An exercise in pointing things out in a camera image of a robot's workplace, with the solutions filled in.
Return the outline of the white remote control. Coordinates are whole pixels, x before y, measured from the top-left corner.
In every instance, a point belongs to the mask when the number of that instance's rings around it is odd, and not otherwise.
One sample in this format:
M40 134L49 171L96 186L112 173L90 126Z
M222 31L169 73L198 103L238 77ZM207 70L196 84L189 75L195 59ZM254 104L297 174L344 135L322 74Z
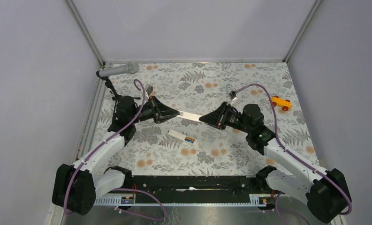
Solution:
M196 143L197 143L197 140L195 138L194 138L195 139L195 142L194 143L190 143L190 142L186 141L185 140L185 137L188 136L188 135L179 133L179 132L174 131L172 129L169 130L168 135L171 136L171 137L173 137L173 138L176 138L176 139L178 139L180 141L183 141L184 143L190 144L190 145L196 145Z

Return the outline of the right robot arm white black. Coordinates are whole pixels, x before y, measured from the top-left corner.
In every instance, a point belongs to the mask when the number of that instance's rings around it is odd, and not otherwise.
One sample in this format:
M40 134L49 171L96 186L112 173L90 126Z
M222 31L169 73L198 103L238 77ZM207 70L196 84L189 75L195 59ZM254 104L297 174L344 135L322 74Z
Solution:
M262 193L274 189L304 203L319 221L330 223L351 210L351 196L344 174L334 168L316 165L281 142L278 135L264 124L264 116L256 104L247 104L242 112L223 102L215 111L199 121L219 130L231 127L247 134L246 141L255 151L273 159L291 175L272 169L257 178Z

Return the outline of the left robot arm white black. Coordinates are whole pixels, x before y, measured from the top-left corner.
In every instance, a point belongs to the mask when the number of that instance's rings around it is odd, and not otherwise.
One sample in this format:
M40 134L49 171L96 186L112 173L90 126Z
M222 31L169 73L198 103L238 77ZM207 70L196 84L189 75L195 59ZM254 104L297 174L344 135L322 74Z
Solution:
M114 166L102 175L106 162L124 148L136 133L136 123L153 120L160 124L180 115L155 96L143 97L137 106L131 96L119 96L114 104L112 123L102 143L71 165L62 164L56 172L52 203L66 211L87 214L95 200L114 189L126 193L132 188L132 172Z

